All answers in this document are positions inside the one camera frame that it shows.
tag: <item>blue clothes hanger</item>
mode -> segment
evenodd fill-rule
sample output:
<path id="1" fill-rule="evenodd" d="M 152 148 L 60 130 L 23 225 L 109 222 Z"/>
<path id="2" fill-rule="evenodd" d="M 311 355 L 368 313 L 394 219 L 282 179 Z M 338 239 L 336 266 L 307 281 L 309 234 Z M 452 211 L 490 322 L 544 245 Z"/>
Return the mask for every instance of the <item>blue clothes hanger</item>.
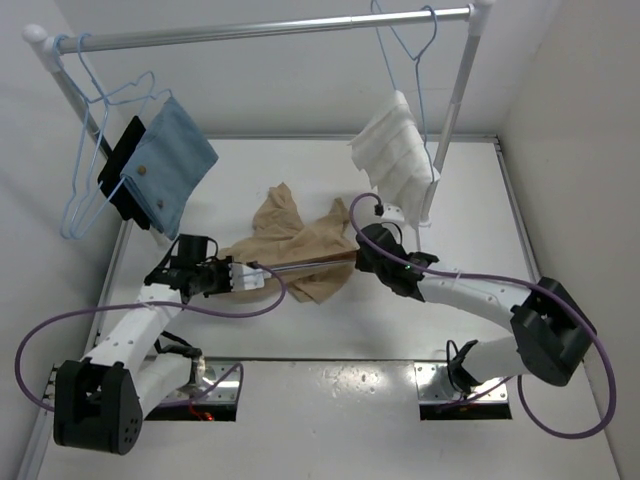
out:
<path id="1" fill-rule="evenodd" d="M 385 13 L 382 10 L 382 7 L 380 6 L 380 3 L 378 2 L 378 0 L 371 0 L 370 9 L 371 9 L 371 13 Z M 429 158 L 429 168 L 431 169 L 431 178 L 433 179 L 435 178 L 434 170 L 433 170 L 433 161 L 431 159 L 431 154 L 429 153 L 429 149 L 427 148 L 427 115 L 425 113 L 424 101 L 422 98 L 420 61 L 422 60 L 422 56 L 424 55 L 424 53 L 428 50 L 428 48 L 435 41 L 436 36 L 438 35 L 438 16 L 436 15 L 436 12 L 433 10 L 433 8 L 431 8 L 429 5 L 425 5 L 420 10 L 428 10 L 431 13 L 431 16 L 433 17 L 433 34 L 431 35 L 431 38 L 429 39 L 427 44 L 424 47 L 422 47 L 417 54 L 414 55 L 411 53 L 411 51 L 409 50 L 409 48 L 407 47 L 407 45 L 402 40 L 402 38 L 400 37 L 400 35 L 398 34 L 397 30 L 394 27 L 390 26 L 389 28 L 391 29 L 391 32 L 398 40 L 398 43 L 400 44 L 402 49 L 405 51 L 409 59 L 414 63 L 416 85 L 418 87 L 418 101 L 420 103 L 420 117 L 422 119 L 422 131 L 424 134 L 424 149 L 427 152 L 427 157 Z M 384 43 L 382 41 L 382 36 L 380 35 L 380 29 L 378 27 L 376 27 L 376 35 L 378 36 L 378 42 L 380 43 L 380 50 L 382 51 L 382 57 L 384 58 L 384 63 L 387 66 L 387 72 L 389 72 L 389 78 L 391 79 L 391 86 L 393 87 L 394 90 L 397 90 L 398 88 L 396 86 L 397 85 L 396 81 L 393 77 L 391 64 L 389 63 L 387 52 L 384 48 Z"/>
<path id="2" fill-rule="evenodd" d="M 89 78 L 91 79 L 91 83 L 93 84 L 95 89 L 98 91 L 98 96 L 93 99 L 89 98 L 89 96 L 78 86 L 78 84 L 73 80 L 73 78 L 66 71 L 64 65 L 62 64 L 62 61 L 60 60 L 60 55 L 58 53 L 58 44 L 62 39 L 68 38 L 68 37 L 66 35 L 58 35 L 54 40 L 54 48 L 53 48 L 54 59 L 58 67 L 67 75 L 72 86 L 82 98 L 85 106 L 85 115 L 82 122 L 82 132 L 80 134 L 80 141 L 78 143 L 76 161 L 75 161 L 73 174 L 71 178 L 71 196 L 69 197 L 69 200 L 64 206 L 62 221 L 60 224 L 60 235 L 65 239 L 76 239 L 76 240 L 82 238 L 87 233 L 87 231 L 89 231 L 89 229 L 96 222 L 97 218 L 104 211 L 105 206 L 112 199 L 113 195 L 115 195 L 115 193 L 118 191 L 119 188 L 122 188 L 122 185 L 124 183 L 123 179 L 121 179 L 120 182 L 118 182 L 116 187 L 111 191 L 111 193 L 104 200 L 102 205 L 98 207 L 96 213 L 89 220 L 87 220 L 87 222 L 84 223 L 84 226 L 83 226 L 84 219 L 87 213 L 89 212 L 89 210 L 91 209 L 91 207 L 93 206 L 93 203 L 96 197 L 98 196 L 98 192 L 100 191 L 100 187 L 102 186 L 102 183 L 98 183 L 97 187 L 92 188 L 91 179 L 95 169 L 98 151 L 100 150 L 100 147 L 99 147 L 100 142 L 102 141 L 102 137 L 104 135 L 104 129 L 109 119 L 110 108 L 112 106 L 142 102 L 140 105 L 140 109 L 138 111 L 138 116 L 141 116 L 145 110 L 145 107 L 149 102 L 149 99 L 157 100 L 160 96 L 166 93 L 168 93 L 169 96 L 173 96 L 171 89 L 168 89 L 168 88 L 164 90 L 160 90 L 159 92 L 154 92 L 155 85 L 156 85 L 156 78 L 155 78 L 155 74 L 151 70 L 144 72 L 142 75 L 140 75 L 136 80 L 132 82 L 125 83 L 124 85 L 121 85 L 120 87 L 116 88 L 111 92 L 105 92 L 102 86 L 100 85 L 100 82 L 98 82 L 98 79 L 95 77 L 95 75 L 87 65 L 87 62 L 84 56 L 82 55 L 82 41 L 88 36 L 90 36 L 90 34 L 88 33 L 83 33 L 80 36 L 78 36 L 78 43 L 77 43 L 76 50 L 77 50 L 78 58 L 80 59 L 80 63 L 82 64 L 84 70 L 89 75 Z M 138 87 L 140 84 L 143 84 L 146 81 L 149 81 L 149 87 L 146 90 L 146 93 L 144 95 L 139 95 L 133 98 L 125 98 L 117 101 L 113 99 L 115 95 L 122 94 L 125 90 L 129 88 Z M 76 197 L 78 197 L 78 176 L 79 176 L 80 166 L 82 163 L 82 153 L 84 151 L 85 138 L 88 133 L 87 129 L 88 129 L 89 115 L 90 115 L 89 107 L 97 103 L 103 104 L 104 114 L 102 116 L 102 122 L 100 123 L 100 127 L 99 127 L 100 132 L 98 134 L 96 145 L 95 145 L 95 148 L 93 149 L 93 152 L 91 153 L 91 160 L 87 168 L 87 174 L 84 181 L 84 193 L 78 200 L 76 200 Z"/>

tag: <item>white cloth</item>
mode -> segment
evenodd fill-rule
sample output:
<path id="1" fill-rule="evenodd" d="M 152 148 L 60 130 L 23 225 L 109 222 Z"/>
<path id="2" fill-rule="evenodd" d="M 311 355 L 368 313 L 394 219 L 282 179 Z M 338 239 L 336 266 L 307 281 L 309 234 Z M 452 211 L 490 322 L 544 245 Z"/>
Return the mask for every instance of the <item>white cloth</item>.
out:
<path id="1" fill-rule="evenodd" d="M 365 170 L 372 187 L 385 202 L 402 209 L 405 220 L 417 227 L 426 221 L 429 185 L 440 174 L 429 164 L 422 137 L 402 92 L 395 91 L 351 143 L 351 159 Z"/>

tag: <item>gray wall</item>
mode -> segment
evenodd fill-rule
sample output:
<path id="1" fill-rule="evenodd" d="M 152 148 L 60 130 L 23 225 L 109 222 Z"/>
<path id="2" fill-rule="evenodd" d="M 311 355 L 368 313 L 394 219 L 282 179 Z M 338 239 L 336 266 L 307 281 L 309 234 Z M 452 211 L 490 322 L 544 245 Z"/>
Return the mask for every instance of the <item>gray wall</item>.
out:
<path id="1" fill-rule="evenodd" d="M 369 0 L 55 0 L 75 32 L 117 33 L 368 13 Z M 434 0 L 458 7 L 468 0 Z M 560 0 L 498 0 L 478 52 L 458 132 L 495 133 Z M 388 11 L 424 0 L 380 0 Z M 399 30 L 417 51 L 431 27 Z M 440 131 L 467 24 L 442 24 L 422 65 L 429 130 Z M 399 88 L 419 112 L 413 66 L 383 32 Z M 372 29 L 89 55 L 108 86 L 153 69 L 209 133 L 353 133 L 391 84 Z"/>
<path id="2" fill-rule="evenodd" d="M 502 130 L 542 271 L 566 284 L 612 357 L 608 435 L 627 479 L 640 478 L 639 21 L 637 0 L 566 0 Z M 603 410 L 604 373 L 588 360 Z"/>
<path id="3" fill-rule="evenodd" d="M 51 0 L 5 2 L 0 15 L 0 478 L 18 471 L 36 407 L 18 390 L 13 357 L 20 339 L 47 317 L 95 305 L 119 222 L 107 215 L 81 242 L 58 224 L 70 191 L 80 123 L 20 37 L 27 23 L 67 31 Z M 81 353 L 86 318 L 34 338 L 23 364 L 42 392 L 53 362 Z"/>

